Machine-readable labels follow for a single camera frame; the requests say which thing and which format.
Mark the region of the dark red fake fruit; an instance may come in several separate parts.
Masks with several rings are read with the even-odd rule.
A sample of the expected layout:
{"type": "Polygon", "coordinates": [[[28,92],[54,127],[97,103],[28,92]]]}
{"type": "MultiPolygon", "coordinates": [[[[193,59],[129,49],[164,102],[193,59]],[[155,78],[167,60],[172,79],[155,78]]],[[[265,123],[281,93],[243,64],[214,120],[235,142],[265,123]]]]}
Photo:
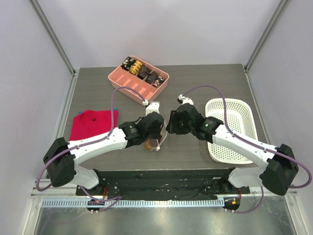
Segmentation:
{"type": "Polygon", "coordinates": [[[149,143],[156,148],[159,146],[159,139],[149,139],[149,143]]]}

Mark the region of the clear zip top bag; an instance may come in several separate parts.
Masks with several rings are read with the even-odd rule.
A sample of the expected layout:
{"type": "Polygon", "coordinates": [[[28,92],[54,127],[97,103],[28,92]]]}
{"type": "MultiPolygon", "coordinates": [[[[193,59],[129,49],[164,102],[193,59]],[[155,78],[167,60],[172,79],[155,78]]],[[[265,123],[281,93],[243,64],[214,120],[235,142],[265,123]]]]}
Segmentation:
{"type": "Polygon", "coordinates": [[[159,139],[148,139],[144,143],[144,149],[147,151],[159,151],[161,148],[161,145],[167,138],[168,132],[166,131],[166,121],[164,121],[164,124],[161,128],[161,138],[159,139]]]}

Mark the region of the brown orange fake fruit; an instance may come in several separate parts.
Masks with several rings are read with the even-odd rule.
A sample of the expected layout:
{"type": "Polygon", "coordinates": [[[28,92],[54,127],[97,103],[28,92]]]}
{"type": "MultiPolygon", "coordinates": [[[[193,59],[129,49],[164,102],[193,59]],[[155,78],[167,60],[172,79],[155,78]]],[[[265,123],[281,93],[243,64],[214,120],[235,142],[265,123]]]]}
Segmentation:
{"type": "Polygon", "coordinates": [[[149,142],[145,142],[144,143],[144,149],[147,151],[153,151],[154,147],[149,142]]]}

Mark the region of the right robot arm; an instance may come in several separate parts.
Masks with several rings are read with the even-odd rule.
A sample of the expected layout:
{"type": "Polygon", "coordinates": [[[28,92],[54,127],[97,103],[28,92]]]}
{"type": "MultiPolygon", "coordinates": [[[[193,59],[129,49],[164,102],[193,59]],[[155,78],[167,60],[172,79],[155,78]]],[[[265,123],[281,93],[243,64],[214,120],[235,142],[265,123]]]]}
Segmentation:
{"type": "Polygon", "coordinates": [[[204,118],[194,105],[188,103],[171,111],[166,131],[177,135],[191,133],[199,140],[232,150],[257,165],[233,169],[221,180],[221,188],[226,193],[233,193],[241,187],[264,187],[283,196],[299,171],[288,145],[276,147],[230,131],[221,120],[204,118]]]}

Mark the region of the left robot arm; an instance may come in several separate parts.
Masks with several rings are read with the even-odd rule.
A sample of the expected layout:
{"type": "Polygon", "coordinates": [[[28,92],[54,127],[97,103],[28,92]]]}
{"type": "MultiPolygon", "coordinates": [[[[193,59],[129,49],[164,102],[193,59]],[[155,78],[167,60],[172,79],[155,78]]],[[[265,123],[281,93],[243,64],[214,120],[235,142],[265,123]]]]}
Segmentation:
{"type": "Polygon", "coordinates": [[[44,164],[51,186],[61,187],[68,183],[84,187],[93,195],[100,195],[104,183],[95,169],[81,167],[81,163],[98,155],[141,145],[147,139],[159,139],[164,119],[157,112],[141,117],[139,122],[125,122],[112,131],[78,141],[54,141],[44,164]]]}

